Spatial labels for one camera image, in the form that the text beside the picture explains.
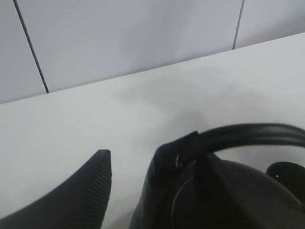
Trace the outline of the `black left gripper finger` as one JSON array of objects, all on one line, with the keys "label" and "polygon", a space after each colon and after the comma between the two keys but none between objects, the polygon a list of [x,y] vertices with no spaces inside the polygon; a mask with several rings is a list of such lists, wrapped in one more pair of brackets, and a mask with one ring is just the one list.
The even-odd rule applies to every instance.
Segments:
[{"label": "black left gripper finger", "polygon": [[110,199],[110,150],[97,151],[54,190],[0,220],[2,229],[99,229]]}]

